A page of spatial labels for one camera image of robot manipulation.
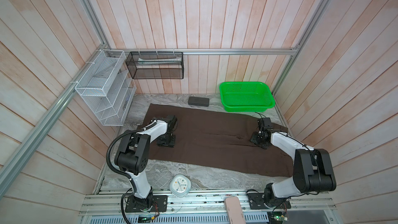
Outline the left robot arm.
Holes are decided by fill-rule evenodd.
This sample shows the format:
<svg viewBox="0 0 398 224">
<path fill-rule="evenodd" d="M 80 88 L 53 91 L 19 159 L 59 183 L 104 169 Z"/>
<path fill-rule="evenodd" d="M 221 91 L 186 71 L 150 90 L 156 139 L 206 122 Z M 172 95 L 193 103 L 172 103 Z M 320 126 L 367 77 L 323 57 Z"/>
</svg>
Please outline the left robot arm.
<svg viewBox="0 0 398 224">
<path fill-rule="evenodd" d="M 145 168 L 149 160 L 150 144 L 155 142 L 160 147 L 175 146 L 176 116 L 152 119 L 151 123 L 139 130 L 127 130 L 110 144 L 106 160 L 109 168 L 125 176 L 132 186 L 131 201 L 137 208 L 147 209 L 152 206 L 153 190 Z"/>
</svg>

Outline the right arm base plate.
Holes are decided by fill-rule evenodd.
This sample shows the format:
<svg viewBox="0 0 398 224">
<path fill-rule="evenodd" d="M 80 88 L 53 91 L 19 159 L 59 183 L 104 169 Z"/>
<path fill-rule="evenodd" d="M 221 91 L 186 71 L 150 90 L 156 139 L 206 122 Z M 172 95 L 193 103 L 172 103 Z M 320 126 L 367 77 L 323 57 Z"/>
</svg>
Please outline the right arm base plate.
<svg viewBox="0 0 398 224">
<path fill-rule="evenodd" d="M 291 204 L 289 199 L 281 198 L 271 198 L 268 199 L 264 193 L 259 193 L 257 191 L 246 192 L 248 197 L 250 209 L 290 209 Z"/>
</svg>

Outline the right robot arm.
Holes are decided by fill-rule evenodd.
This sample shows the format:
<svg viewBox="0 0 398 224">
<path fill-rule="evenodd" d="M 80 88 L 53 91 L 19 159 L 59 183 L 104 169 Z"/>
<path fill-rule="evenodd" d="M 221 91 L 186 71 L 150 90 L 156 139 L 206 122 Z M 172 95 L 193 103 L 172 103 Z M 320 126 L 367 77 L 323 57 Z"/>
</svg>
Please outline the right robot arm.
<svg viewBox="0 0 398 224">
<path fill-rule="evenodd" d="M 269 183 L 264 189 L 263 201 L 268 208 L 279 207 L 291 197 L 336 189 L 331 158 L 325 149 L 305 145 L 284 132 L 254 132 L 250 141 L 265 149 L 275 146 L 293 160 L 293 175 L 280 182 Z"/>
</svg>

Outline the brown trousers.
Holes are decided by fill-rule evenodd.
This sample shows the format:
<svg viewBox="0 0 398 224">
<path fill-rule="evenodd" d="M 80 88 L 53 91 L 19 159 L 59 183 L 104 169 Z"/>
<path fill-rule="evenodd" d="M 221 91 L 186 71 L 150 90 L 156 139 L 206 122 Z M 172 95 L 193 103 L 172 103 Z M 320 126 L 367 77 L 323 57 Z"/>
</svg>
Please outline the brown trousers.
<svg viewBox="0 0 398 224">
<path fill-rule="evenodd" d="M 177 118 L 173 148 L 150 145 L 149 158 L 258 174 L 290 177 L 293 160 L 281 149 L 263 149 L 250 141 L 257 119 L 248 115 L 151 104 L 143 120 L 174 115 Z"/>
</svg>

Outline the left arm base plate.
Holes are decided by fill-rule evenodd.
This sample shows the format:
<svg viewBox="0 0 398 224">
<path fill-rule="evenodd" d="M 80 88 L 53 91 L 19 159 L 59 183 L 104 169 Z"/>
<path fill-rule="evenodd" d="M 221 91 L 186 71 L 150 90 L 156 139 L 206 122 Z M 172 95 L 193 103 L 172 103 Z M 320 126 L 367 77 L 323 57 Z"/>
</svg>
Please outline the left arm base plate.
<svg viewBox="0 0 398 224">
<path fill-rule="evenodd" d="M 137 198 L 135 196 L 128 196 L 126 198 L 124 211 L 127 213 L 165 212 L 167 210 L 167 195 L 150 195 L 146 199 Z"/>
</svg>

